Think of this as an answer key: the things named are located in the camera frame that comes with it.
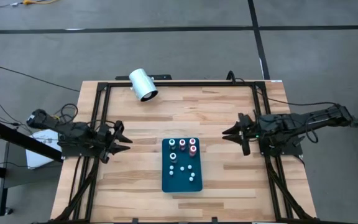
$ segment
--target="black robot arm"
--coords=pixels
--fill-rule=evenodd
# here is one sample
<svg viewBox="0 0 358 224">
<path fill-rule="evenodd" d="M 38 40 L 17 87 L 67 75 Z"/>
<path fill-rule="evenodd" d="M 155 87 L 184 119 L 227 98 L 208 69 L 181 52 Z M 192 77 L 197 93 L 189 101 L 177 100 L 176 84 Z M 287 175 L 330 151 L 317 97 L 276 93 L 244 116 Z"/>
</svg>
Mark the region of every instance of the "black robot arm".
<svg viewBox="0 0 358 224">
<path fill-rule="evenodd" d="M 313 111 L 305 114 L 266 114 L 256 117 L 252 121 L 249 115 L 239 113 L 239 121 L 224 131 L 223 139 L 236 142 L 242 146 L 244 155 L 250 154 L 249 141 L 251 139 L 268 139 L 272 147 L 282 147 L 288 143 L 293 136 L 309 132 L 314 133 L 316 129 L 325 126 L 349 126 L 353 117 L 346 107 L 333 105 L 324 110 Z"/>
<path fill-rule="evenodd" d="M 88 123 L 84 122 L 63 122 L 54 116 L 50 116 L 44 110 L 35 110 L 27 119 L 27 125 L 37 129 L 51 129 L 59 133 L 58 145 L 64 150 L 67 148 L 78 149 L 79 147 L 91 149 L 98 155 L 101 162 L 107 163 L 108 154 L 115 154 L 130 149 L 128 146 L 121 146 L 115 143 L 132 143 L 122 135 L 124 125 L 122 121 L 116 121 L 113 127 L 101 124 L 98 131 L 91 129 Z"/>
</svg>

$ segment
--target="black stripe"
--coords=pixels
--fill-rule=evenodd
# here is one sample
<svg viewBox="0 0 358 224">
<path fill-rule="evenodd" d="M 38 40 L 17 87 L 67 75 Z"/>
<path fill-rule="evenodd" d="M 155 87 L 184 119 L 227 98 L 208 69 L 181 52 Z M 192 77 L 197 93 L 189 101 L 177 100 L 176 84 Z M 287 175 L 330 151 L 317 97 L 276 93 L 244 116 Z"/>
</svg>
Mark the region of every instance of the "black stripe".
<svg viewBox="0 0 358 224">
<path fill-rule="evenodd" d="M 263 46 L 263 43 L 262 43 L 262 38 L 260 36 L 258 20 L 257 20 L 257 16 L 256 16 L 255 6 L 254 6 L 254 1 L 253 0 L 248 0 L 248 5 L 249 5 L 249 11 L 250 11 L 250 14 L 251 14 L 251 19 L 252 19 L 252 27 L 254 28 L 256 47 L 258 49 L 260 63 L 262 64 L 263 78 L 265 80 L 269 80 L 270 79 L 270 74 L 269 74 L 269 69 L 267 68 L 265 50 L 264 50 L 264 46 Z"/>
<path fill-rule="evenodd" d="M 96 29 L 30 29 L 0 30 L 0 34 L 88 34 L 117 32 L 180 32 L 180 31 L 240 31 L 252 30 L 251 26 L 191 26 L 191 27 L 124 27 Z"/>
<path fill-rule="evenodd" d="M 256 14 L 252 15 L 253 26 L 194 26 L 194 27 L 123 27 L 123 28 L 86 28 L 86 29 L 27 29 L 0 30 L 0 34 L 92 34 L 121 32 L 183 32 L 183 31 L 242 31 L 242 30 L 358 30 L 351 26 L 257 26 Z"/>
<path fill-rule="evenodd" d="M 358 25 L 344 26 L 261 26 L 259 30 L 358 30 Z"/>
</svg>

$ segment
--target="black aluminum frame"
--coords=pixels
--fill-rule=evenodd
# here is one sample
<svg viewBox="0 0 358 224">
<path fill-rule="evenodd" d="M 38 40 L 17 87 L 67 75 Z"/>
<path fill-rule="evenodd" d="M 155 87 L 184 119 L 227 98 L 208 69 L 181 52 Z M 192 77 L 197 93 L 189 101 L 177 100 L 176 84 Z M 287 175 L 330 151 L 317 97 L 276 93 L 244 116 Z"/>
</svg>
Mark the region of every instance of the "black aluminum frame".
<svg viewBox="0 0 358 224">
<path fill-rule="evenodd" d="M 192 81 L 189 81 L 189 82 L 181 82 L 181 81 L 179 81 L 179 82 L 155 82 L 155 86 L 157 86 L 157 87 L 158 86 L 247 86 L 247 87 L 251 88 L 251 90 L 252 90 L 252 96 L 254 98 L 256 115 L 257 116 L 262 115 L 262 110 L 261 110 L 261 107 L 260 107 L 260 101 L 259 101 L 259 96 L 258 96 L 259 93 L 258 93 L 257 90 L 261 91 L 260 94 L 262 95 L 262 99 L 263 99 L 263 102 L 264 102 L 265 113 L 266 114 L 271 113 L 270 105 L 269 105 L 269 99 L 267 98 L 267 91 L 266 91 L 265 82 L 262 82 L 262 81 L 236 82 L 236 78 L 235 78 L 235 76 L 234 76 L 234 74 L 232 72 L 229 72 L 229 74 L 227 75 L 226 79 L 231 80 L 231 82 L 230 81 L 221 81 L 221 82 L 214 82 L 214 81 L 205 81 L 205 82 L 198 82 L 198 81 L 195 81 L 195 82 L 192 82 Z M 100 98 L 101 98 L 102 91 L 105 91 L 105 96 L 104 96 L 104 100 L 103 100 L 103 108 L 102 108 L 101 119 L 100 120 L 101 120 L 101 123 L 105 123 L 106 122 L 106 117 L 107 117 L 107 112 L 108 112 L 108 105 L 109 105 L 111 89 L 113 87 L 131 87 L 131 86 L 132 86 L 131 82 L 116 82 L 116 83 L 105 83 L 105 82 L 103 82 L 103 83 L 98 83 L 98 87 L 97 87 L 97 90 L 96 90 L 95 101 L 94 101 L 94 106 L 93 106 L 92 117 L 91 117 L 91 120 L 93 121 L 91 123 L 92 128 L 94 128 L 95 124 L 96 124 L 96 117 L 98 115 L 98 108 L 99 108 L 99 104 L 100 104 L 100 101 L 101 101 Z M 259 143 L 260 143 L 260 147 L 261 147 L 261 152 L 262 152 L 262 147 L 268 147 L 269 146 L 269 145 L 266 145 L 266 143 L 263 142 L 263 140 L 262 141 L 260 140 Z M 275 156 L 278 175 L 277 175 L 277 173 L 275 173 L 275 171 L 273 169 L 270 155 L 264 154 L 264 158 L 265 158 L 265 164 L 266 164 L 266 169 L 267 169 L 267 174 L 268 174 L 268 182 L 269 182 L 270 193 L 271 193 L 271 197 L 272 197 L 272 204 L 273 204 L 273 210 L 274 210 L 276 222 L 282 222 L 282 221 L 284 221 L 284 219 L 281 217 L 280 206 L 278 204 L 278 197 L 277 197 L 277 191 L 276 191 L 276 188 L 275 188 L 275 184 L 278 185 L 279 189 L 283 192 L 283 195 L 285 196 L 284 197 L 284 203 L 285 203 L 285 210 L 287 212 L 287 218 L 285 219 L 286 222 L 292 222 L 292 223 L 299 223 L 299 222 L 300 223 L 324 223 L 324 222 L 316 220 L 316 219 L 312 219 L 312 220 L 310 220 L 310 219 L 309 220 L 306 220 L 306 219 L 304 219 L 304 220 L 293 219 L 292 208 L 296 211 L 296 213 L 297 213 L 297 215 L 299 217 L 301 217 L 301 218 L 309 218 L 309 217 L 300 215 L 300 214 L 303 214 L 303 213 L 306 214 L 306 213 L 301 209 L 301 207 L 297 204 L 295 199 L 291 196 L 291 194 L 287 190 L 287 185 L 286 185 L 286 182 L 285 182 L 285 175 L 284 175 L 283 165 L 282 165 L 280 155 Z M 92 181 L 85 183 L 86 171 L 88 170 L 89 162 L 90 162 L 90 158 L 86 157 L 84 159 L 83 167 L 81 169 L 80 184 L 79 184 L 79 190 L 78 190 L 79 192 L 84 192 L 85 189 L 87 188 L 87 186 L 89 185 L 88 203 L 86 205 L 85 219 L 78 219 L 78 215 L 79 215 L 80 207 L 81 207 L 81 200 L 79 199 L 75 203 L 75 207 L 73 208 L 74 209 L 73 220 L 67 220 L 67 222 L 79 221 L 79 222 L 85 222 L 86 223 L 86 222 L 90 222 L 90 220 L 91 220 L 91 211 L 92 211 L 92 206 L 93 206 L 94 190 L 95 190 L 95 187 L 96 187 L 97 171 L 96 171 L 96 175 L 93 177 Z M 97 164 L 96 165 L 94 164 L 93 166 L 97 169 L 98 168 L 98 162 L 99 162 L 98 158 L 94 159 L 94 163 L 95 162 Z"/>
<path fill-rule="evenodd" d="M 62 153 L 46 144 L 43 144 L 36 139 L 30 138 L 15 129 L 0 123 L 0 135 L 3 140 L 22 146 L 32 152 L 53 159 L 57 162 L 63 162 Z"/>
</svg>

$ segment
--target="white cylinder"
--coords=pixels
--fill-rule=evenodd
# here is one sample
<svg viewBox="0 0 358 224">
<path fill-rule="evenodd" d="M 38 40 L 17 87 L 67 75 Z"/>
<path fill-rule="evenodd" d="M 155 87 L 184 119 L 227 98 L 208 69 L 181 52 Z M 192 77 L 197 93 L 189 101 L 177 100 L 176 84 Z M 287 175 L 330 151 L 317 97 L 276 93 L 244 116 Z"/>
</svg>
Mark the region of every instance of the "white cylinder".
<svg viewBox="0 0 358 224">
<path fill-rule="evenodd" d="M 190 150 L 189 150 L 189 154 L 191 157 L 193 157 L 197 152 L 197 147 L 196 146 L 190 146 Z"/>
<path fill-rule="evenodd" d="M 190 146 L 193 146 L 194 144 L 196 144 L 196 140 L 193 139 L 193 138 L 190 139 L 190 140 L 189 140 L 189 145 L 190 145 Z"/>
<path fill-rule="evenodd" d="M 171 150 L 175 150 L 175 148 L 176 148 L 175 140 L 170 139 L 168 143 L 169 143 L 169 147 L 171 148 Z"/>
<path fill-rule="evenodd" d="M 180 146 L 180 150 L 185 150 L 186 149 L 186 141 L 184 139 L 181 139 L 179 141 L 179 146 Z"/>
<path fill-rule="evenodd" d="M 172 163 L 176 163 L 177 162 L 177 155 L 175 153 L 171 153 L 169 155 L 169 158 L 171 159 Z"/>
<path fill-rule="evenodd" d="M 158 93 L 152 79 L 147 76 L 143 68 L 134 70 L 129 79 L 132 82 L 132 89 L 135 91 L 136 98 L 142 102 L 151 100 Z"/>
</svg>

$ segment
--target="table leg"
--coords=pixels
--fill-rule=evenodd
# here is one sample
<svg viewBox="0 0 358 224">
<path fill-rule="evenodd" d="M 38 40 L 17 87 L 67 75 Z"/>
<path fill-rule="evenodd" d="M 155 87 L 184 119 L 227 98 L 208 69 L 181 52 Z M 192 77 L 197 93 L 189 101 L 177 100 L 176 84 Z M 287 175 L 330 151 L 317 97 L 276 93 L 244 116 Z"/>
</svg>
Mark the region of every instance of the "table leg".
<svg viewBox="0 0 358 224">
<path fill-rule="evenodd" d="M 4 216 L 6 212 L 7 188 L 1 186 L 0 189 L 0 216 Z"/>
<path fill-rule="evenodd" d="M 33 138 L 30 138 L 16 130 L 8 128 L 0 123 L 0 135 L 1 138 L 7 140 L 13 144 L 22 146 L 25 149 L 33 151 L 37 154 L 43 155 L 57 162 L 63 162 L 62 153 L 58 150 L 49 147 Z"/>
</svg>

